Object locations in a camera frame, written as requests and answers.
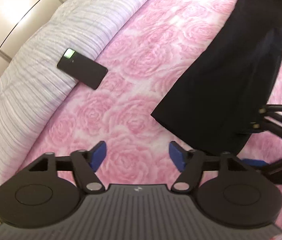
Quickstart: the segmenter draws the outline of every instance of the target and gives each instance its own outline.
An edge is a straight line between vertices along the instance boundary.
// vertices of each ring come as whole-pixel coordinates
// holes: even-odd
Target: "black smartphone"
[[[96,90],[108,69],[73,49],[67,49],[57,68]]]

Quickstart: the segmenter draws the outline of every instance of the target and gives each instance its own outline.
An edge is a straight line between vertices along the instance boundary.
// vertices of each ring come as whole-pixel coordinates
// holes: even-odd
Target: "black cloth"
[[[238,0],[224,27],[152,112],[194,149],[238,154],[282,61],[282,0]]]

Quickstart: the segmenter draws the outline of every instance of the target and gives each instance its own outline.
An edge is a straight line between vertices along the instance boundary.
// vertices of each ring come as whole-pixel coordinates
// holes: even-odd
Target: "gray ribbed panel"
[[[239,230],[219,225],[188,196],[165,185],[112,185],[87,196],[80,209],[59,224],[40,229],[0,226],[0,240],[269,240],[282,231],[275,225]]]

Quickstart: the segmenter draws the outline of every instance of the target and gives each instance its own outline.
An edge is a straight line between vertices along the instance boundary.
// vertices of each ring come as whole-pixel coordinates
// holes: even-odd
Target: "rose pattern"
[[[217,35],[235,2],[148,0],[99,55],[97,62],[109,70],[100,87],[94,91],[79,83],[71,91],[24,165],[46,151],[66,155],[105,140],[108,153],[97,175],[106,186],[170,187],[179,173],[169,158],[169,142],[190,147],[158,125],[151,110]],[[282,104],[282,67],[269,102]],[[282,157],[282,140],[270,133],[253,135],[239,156],[275,161]],[[205,173],[203,180],[215,175]],[[282,211],[276,223],[282,228]]]

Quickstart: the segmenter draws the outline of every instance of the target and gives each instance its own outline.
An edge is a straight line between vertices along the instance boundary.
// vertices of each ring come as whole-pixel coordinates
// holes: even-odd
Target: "striped fabric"
[[[0,78],[0,185],[20,167],[77,81],[56,68],[67,48],[95,59],[147,0],[68,0]]]

